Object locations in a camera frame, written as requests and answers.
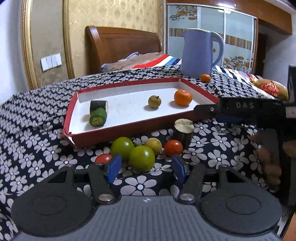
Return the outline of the red cherry tomato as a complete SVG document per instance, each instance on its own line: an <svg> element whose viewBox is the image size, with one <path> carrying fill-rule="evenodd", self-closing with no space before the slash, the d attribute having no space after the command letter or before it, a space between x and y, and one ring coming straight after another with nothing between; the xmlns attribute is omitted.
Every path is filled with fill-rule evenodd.
<svg viewBox="0 0 296 241"><path fill-rule="evenodd" d="M183 151L183 146L180 141L170 140L165 144L165 154L169 157L173 155L180 155Z"/></svg>
<svg viewBox="0 0 296 241"><path fill-rule="evenodd" d="M101 154L101 155L96 157L95 163L104 163L105 164L108 161L110 161L111 159L112 159L111 154Z"/></svg>

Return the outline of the large orange mandarin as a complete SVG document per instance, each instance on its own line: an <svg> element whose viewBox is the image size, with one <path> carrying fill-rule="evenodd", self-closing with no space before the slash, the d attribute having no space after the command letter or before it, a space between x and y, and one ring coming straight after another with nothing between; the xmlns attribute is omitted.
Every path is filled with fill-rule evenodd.
<svg viewBox="0 0 296 241"><path fill-rule="evenodd" d="M192 99L191 93L187 90L179 89L174 94L174 101L179 106L188 106Z"/></svg>

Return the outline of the green tomato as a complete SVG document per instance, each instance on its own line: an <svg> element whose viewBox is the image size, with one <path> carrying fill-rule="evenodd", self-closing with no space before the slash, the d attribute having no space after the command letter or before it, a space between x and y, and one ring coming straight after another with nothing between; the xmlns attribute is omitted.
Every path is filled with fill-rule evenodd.
<svg viewBox="0 0 296 241"><path fill-rule="evenodd" d="M155 164L153 150L145 145L133 148L129 154L128 164L136 171L148 172Z"/></svg>
<svg viewBox="0 0 296 241"><path fill-rule="evenodd" d="M112 143L110 153L112 156L121 155L122 161L128 161L133 148L134 144L131 139L119 137Z"/></svg>

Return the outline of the yellow longan fruit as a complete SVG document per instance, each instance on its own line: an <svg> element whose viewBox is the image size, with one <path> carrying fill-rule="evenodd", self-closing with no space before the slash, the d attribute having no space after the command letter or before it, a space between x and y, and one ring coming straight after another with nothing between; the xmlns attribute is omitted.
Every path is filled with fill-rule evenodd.
<svg viewBox="0 0 296 241"><path fill-rule="evenodd" d="M161 141L157 138L149 138L145 145L152 149L155 156L158 156L162 151L162 144Z"/></svg>

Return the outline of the brown longan fruit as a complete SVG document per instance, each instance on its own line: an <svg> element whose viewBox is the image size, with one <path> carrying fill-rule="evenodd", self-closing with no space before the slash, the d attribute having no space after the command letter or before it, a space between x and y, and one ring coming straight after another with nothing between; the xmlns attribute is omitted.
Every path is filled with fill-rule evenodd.
<svg viewBox="0 0 296 241"><path fill-rule="evenodd" d="M159 96L152 95L149 97L148 105L150 108L158 108L161 105L162 101Z"/></svg>

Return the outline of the green pepper piece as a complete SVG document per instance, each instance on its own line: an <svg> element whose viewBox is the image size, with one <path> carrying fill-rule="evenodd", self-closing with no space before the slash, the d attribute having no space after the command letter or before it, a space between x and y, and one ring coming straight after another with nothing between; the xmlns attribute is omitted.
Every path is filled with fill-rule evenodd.
<svg viewBox="0 0 296 241"><path fill-rule="evenodd" d="M103 126L107 120L107 112L104 108L97 108L90 115L89 123L91 126Z"/></svg>

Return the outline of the small orange by pitcher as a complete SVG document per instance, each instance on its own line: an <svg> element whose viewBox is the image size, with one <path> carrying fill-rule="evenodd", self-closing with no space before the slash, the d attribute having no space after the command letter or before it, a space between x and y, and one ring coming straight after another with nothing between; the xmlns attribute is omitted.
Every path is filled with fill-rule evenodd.
<svg viewBox="0 0 296 241"><path fill-rule="evenodd" d="M209 83L211 81L211 75L202 74L200 79L203 83Z"/></svg>

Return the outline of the blue ceramic pitcher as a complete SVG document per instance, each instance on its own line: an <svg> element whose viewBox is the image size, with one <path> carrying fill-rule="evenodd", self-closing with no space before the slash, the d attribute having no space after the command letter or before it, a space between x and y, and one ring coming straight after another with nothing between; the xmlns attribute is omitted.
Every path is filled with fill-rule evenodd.
<svg viewBox="0 0 296 241"><path fill-rule="evenodd" d="M182 54L181 73L189 77L199 78L202 74L210 75L213 66L224 53L223 38L216 32L188 28L182 32L184 48ZM213 40L219 44L218 57L213 59Z"/></svg>

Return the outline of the red shallow box tray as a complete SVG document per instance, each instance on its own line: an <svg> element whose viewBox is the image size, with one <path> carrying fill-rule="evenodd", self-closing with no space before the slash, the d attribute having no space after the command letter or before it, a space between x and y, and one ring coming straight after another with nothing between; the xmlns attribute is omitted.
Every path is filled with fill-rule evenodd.
<svg viewBox="0 0 296 241"><path fill-rule="evenodd" d="M192 95L188 106L174 101L177 90ZM159 96L162 103L150 108L149 97ZM89 124L91 100L108 101L106 123L102 127ZM194 118L196 105L217 104L219 99L206 90L180 77L133 80L81 89L69 103L62 135L76 148L93 146L119 137L132 137L141 133L170 128L175 120Z"/></svg>

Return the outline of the floral navy tablecloth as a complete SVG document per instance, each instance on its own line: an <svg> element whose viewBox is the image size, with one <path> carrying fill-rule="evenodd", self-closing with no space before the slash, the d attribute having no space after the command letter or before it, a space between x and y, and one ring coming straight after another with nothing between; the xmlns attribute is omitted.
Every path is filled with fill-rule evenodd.
<svg viewBox="0 0 296 241"><path fill-rule="evenodd" d="M11 218L16 198L67 164L88 168L96 158L110 154L111 143L74 148L62 137L69 101L79 89L111 83L150 78L182 77L217 97L265 98L247 84L212 72L209 84L181 74L180 66L162 66L121 72L102 73L57 82L40 89L13 95L1 106L1 240L11 240L18 232ZM207 168L230 165L258 186L271 193L263 166L259 162L260 145L250 140L257 127L219 123L215 118L194 124L194 135L182 158ZM117 179L110 186L116 195L170 195L181 188L172 172L171 160L163 152L147 173L139 174L123 163Z"/></svg>

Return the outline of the striped bed quilt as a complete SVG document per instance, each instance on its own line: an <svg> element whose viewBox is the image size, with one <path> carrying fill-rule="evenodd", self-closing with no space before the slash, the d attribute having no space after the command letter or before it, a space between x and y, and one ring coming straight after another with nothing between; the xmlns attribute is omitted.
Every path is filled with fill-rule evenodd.
<svg viewBox="0 0 296 241"><path fill-rule="evenodd" d="M175 58L163 52L140 54L134 52L114 63L105 63L100 71L126 71L146 68L143 76L181 77L193 81L196 85L219 97L250 97L288 100L287 88L272 80L249 78L230 73L212 65L203 56L195 60L182 63L182 59Z"/></svg>

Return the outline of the sliding wardrobe doors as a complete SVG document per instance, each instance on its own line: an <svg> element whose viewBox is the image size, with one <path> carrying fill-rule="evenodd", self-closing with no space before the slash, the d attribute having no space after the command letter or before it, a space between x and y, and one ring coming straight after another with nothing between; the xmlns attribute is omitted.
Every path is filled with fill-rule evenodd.
<svg viewBox="0 0 296 241"><path fill-rule="evenodd" d="M168 3L165 10L165 51L181 58L183 31L197 28L218 33L223 39L224 53L217 63L222 68L252 73L257 48L256 17L241 13L225 4Z"/></svg>

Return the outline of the wooden bed headboard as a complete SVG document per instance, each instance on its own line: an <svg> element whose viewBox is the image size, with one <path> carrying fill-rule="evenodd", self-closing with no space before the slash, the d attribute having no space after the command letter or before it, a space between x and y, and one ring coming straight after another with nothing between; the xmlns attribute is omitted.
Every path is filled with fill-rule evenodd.
<svg viewBox="0 0 296 241"><path fill-rule="evenodd" d="M87 26L85 44L88 75L100 73L101 65L116 62L134 52L162 51L157 33L116 27Z"/></svg>

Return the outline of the white wall switch panel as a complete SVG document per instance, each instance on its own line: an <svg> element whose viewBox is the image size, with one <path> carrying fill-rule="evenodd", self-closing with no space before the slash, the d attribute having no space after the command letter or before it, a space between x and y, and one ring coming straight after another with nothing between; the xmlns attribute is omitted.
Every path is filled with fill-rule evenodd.
<svg viewBox="0 0 296 241"><path fill-rule="evenodd" d="M53 54L50 56L43 57L41 59L41 68L45 72L49 69L56 68L62 65L61 54Z"/></svg>

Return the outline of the gold wall frame moulding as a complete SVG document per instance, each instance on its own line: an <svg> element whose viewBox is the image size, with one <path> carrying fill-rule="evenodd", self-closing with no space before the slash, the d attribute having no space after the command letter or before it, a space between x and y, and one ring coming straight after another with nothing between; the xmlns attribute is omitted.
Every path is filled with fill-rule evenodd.
<svg viewBox="0 0 296 241"><path fill-rule="evenodd" d="M74 78L69 1L22 1L21 46L29 89ZM61 56L60 65L43 70L43 57Z"/></svg>

